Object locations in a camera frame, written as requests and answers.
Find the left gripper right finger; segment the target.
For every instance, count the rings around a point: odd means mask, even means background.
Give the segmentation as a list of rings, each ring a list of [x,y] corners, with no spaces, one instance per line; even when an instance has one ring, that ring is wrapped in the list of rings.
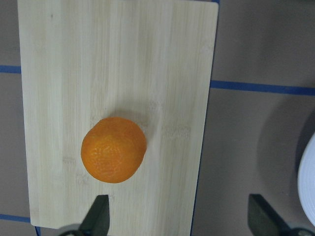
[[[288,236],[291,228],[260,194],[249,194],[248,227],[253,236]]]

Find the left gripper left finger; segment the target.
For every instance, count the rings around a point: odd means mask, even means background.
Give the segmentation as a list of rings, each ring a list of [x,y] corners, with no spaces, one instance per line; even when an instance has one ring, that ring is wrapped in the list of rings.
[[[106,236],[110,226],[109,196],[98,195],[79,227],[84,236]]]

